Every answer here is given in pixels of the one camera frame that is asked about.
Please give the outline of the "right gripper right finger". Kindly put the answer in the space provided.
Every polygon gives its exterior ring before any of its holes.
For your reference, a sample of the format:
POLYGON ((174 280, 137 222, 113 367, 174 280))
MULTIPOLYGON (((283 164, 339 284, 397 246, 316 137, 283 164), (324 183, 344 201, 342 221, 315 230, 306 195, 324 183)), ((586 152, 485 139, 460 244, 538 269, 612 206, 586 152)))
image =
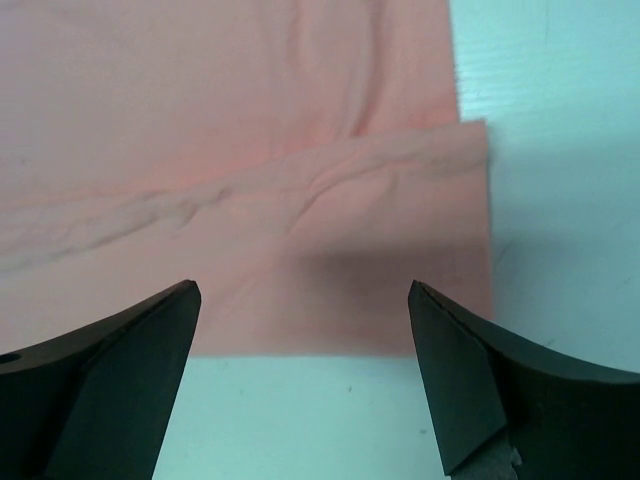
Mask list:
POLYGON ((446 476, 638 477, 636 373, 527 340, 422 282, 408 307, 446 476))

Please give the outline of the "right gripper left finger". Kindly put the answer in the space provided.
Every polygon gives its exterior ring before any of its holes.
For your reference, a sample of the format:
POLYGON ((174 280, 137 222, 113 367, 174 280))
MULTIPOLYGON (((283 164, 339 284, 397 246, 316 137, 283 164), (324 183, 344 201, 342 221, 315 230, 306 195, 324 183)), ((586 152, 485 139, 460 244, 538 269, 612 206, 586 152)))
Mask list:
POLYGON ((152 478, 200 307, 184 280, 2 355, 2 478, 152 478))

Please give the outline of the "salmon pink t shirt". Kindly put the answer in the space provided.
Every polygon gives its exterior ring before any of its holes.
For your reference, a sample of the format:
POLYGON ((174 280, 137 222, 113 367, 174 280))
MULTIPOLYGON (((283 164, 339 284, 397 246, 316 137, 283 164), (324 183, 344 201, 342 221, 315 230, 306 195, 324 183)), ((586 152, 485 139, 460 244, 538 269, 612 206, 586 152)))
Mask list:
POLYGON ((409 354, 415 280, 491 315, 447 2, 2 3, 2 349, 183 279, 201 355, 409 354))

